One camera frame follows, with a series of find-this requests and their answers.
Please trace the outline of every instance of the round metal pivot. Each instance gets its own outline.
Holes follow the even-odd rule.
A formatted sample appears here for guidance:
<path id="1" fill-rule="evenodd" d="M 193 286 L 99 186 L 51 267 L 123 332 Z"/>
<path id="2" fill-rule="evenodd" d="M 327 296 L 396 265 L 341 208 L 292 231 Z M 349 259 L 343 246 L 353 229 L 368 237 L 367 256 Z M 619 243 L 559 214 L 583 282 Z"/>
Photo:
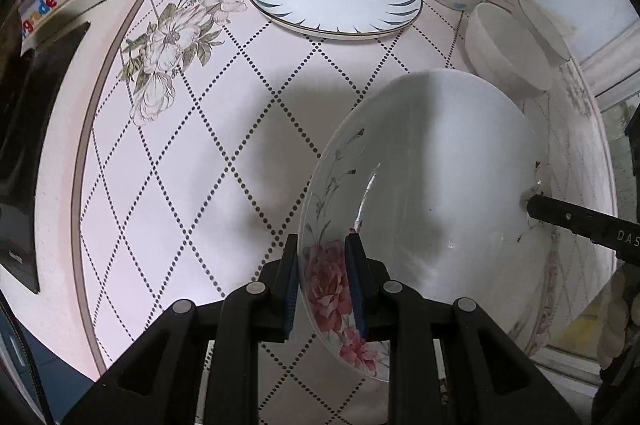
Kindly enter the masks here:
<path id="1" fill-rule="evenodd" d="M 476 310 L 478 304 L 476 304 L 475 300 L 464 297 L 458 301 L 458 307 L 463 311 L 471 313 Z"/>
<path id="2" fill-rule="evenodd" d="M 265 291 L 267 289 L 267 287 L 264 285 L 263 282 L 250 282 L 249 284 L 246 285 L 246 290 L 251 294 L 251 295 L 257 295 L 258 293 L 262 293 L 263 291 Z"/>
<path id="3" fill-rule="evenodd" d="M 191 307 L 193 306 L 193 302 L 187 299 L 180 299 L 174 302 L 171 306 L 171 309 L 176 313 L 187 313 Z"/>
<path id="4" fill-rule="evenodd" d="M 402 284 L 397 280 L 388 280 L 383 284 L 382 288 L 387 293 L 400 293 L 402 291 Z"/>

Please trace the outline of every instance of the plate rim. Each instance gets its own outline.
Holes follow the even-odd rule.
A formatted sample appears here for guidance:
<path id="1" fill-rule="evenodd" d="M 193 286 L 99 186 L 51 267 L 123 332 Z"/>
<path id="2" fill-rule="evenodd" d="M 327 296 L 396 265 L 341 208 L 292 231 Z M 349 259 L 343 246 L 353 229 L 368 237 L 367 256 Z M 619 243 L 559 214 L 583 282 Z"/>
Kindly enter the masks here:
<path id="1" fill-rule="evenodd" d="M 385 36 L 385 35 L 389 35 L 395 32 L 398 32 L 400 30 L 402 30 L 403 28 L 406 28 L 408 25 L 411 25 L 414 23 L 414 21 L 420 17 L 420 14 L 422 13 L 422 8 L 424 7 L 424 0 L 420 0 L 420 8 L 418 9 L 418 11 L 416 12 L 416 14 L 409 20 L 407 20 L 406 23 L 404 23 L 402 26 L 396 26 L 394 28 L 391 28 L 389 30 L 381 30 L 381 31 L 371 31 L 371 32 L 345 32 L 345 31 L 332 31 L 332 30 L 320 30 L 318 28 L 308 28 L 306 26 L 302 27 L 299 24 L 296 24 L 294 22 L 282 19 L 282 18 L 276 18 L 276 16 L 270 14 L 269 12 L 265 11 L 260 5 L 256 4 L 254 0 L 249 0 L 249 2 L 251 2 L 251 4 L 258 9 L 258 11 L 261 12 L 261 14 L 265 15 L 266 17 L 268 17 L 271 21 L 276 21 L 277 23 L 280 23 L 281 25 L 284 24 L 286 25 L 286 28 L 289 28 L 293 31 L 297 31 L 299 33 L 299 28 L 305 28 L 306 30 L 310 30 L 313 31 L 314 33 L 320 34 L 320 35 L 333 35 L 333 36 L 340 36 L 341 38 L 343 37 L 348 37 L 348 38 L 359 38 L 362 36 L 366 36 L 369 35 L 371 38 L 377 38 L 379 36 Z"/>

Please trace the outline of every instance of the flower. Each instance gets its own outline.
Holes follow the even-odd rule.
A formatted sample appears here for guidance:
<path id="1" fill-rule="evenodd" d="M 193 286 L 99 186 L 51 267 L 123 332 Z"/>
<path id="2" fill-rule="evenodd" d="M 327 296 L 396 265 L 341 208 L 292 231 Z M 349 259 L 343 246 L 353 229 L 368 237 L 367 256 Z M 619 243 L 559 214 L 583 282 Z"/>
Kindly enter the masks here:
<path id="1" fill-rule="evenodd" d="M 144 72 L 152 75 L 171 71 L 182 53 L 200 36 L 199 24 L 206 16 L 206 9 L 196 4 L 179 8 L 162 21 L 150 34 L 146 44 Z"/>
<path id="2" fill-rule="evenodd" d="M 219 26 L 224 26 L 231 22 L 228 20 L 229 12 L 244 12 L 246 10 L 244 0 L 200 0 L 200 4 L 207 11 L 213 9 L 213 22 Z"/>
<path id="3" fill-rule="evenodd" d="M 340 348 L 340 358 L 357 369 L 376 374 L 376 358 L 378 351 L 372 344 L 367 344 L 360 333 L 353 326 L 345 328 L 341 333 L 343 346 Z"/>
<path id="4" fill-rule="evenodd" d="M 314 245 L 305 267 L 305 291 L 320 331 L 336 333 L 342 316 L 352 311 L 344 244 L 340 240 Z"/>
<path id="5" fill-rule="evenodd" d="M 134 102 L 129 116 L 134 124 L 139 127 L 143 126 L 158 118 L 160 113 L 171 107 L 174 99 L 175 89 L 171 76 L 165 72 L 156 72 L 134 94 Z"/>

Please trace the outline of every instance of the black cable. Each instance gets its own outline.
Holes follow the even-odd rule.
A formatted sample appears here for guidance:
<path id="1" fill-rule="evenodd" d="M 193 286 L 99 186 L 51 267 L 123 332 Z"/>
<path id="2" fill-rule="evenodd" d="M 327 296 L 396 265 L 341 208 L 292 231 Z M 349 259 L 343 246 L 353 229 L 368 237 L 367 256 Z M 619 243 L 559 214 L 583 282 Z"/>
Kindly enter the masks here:
<path id="1" fill-rule="evenodd" d="M 46 425 L 56 425 L 56 422 L 53 420 L 53 415 L 51 414 L 51 409 L 49 408 L 49 402 L 47 401 L 47 396 L 44 394 L 44 388 L 42 386 L 42 381 L 40 380 L 40 374 L 38 373 L 38 368 L 36 366 L 36 362 L 33 358 L 33 353 L 31 352 L 31 348 L 27 343 L 27 340 L 24 337 L 24 333 L 22 332 L 22 328 L 20 328 L 20 323 L 15 318 L 14 312 L 12 311 L 9 303 L 4 297 L 4 293 L 0 289 L 0 311 L 4 313 L 9 325 L 12 327 L 16 337 L 18 338 L 18 342 L 20 342 L 20 348 L 22 350 L 22 354 L 27 360 L 27 367 L 29 368 L 29 374 L 31 375 L 31 381 L 33 382 L 33 388 L 36 391 L 36 395 L 38 396 L 38 403 L 40 404 L 40 410 L 42 411 L 42 415 L 44 416 L 44 421 Z"/>

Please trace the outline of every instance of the red rose print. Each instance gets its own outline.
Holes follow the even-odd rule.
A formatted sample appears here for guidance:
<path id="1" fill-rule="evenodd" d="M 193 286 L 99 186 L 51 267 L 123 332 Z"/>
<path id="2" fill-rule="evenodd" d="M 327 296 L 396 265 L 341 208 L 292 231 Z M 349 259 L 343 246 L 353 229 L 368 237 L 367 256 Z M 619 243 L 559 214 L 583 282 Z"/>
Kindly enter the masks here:
<path id="1" fill-rule="evenodd" d="M 340 357 L 353 367 L 376 374 L 376 358 L 378 351 L 372 344 L 367 344 L 356 328 L 348 327 L 342 333 L 343 346 Z"/>
<path id="2" fill-rule="evenodd" d="M 306 297 L 320 331 L 340 332 L 342 316 L 350 315 L 352 311 L 344 243 L 338 240 L 312 246 L 305 281 Z"/>

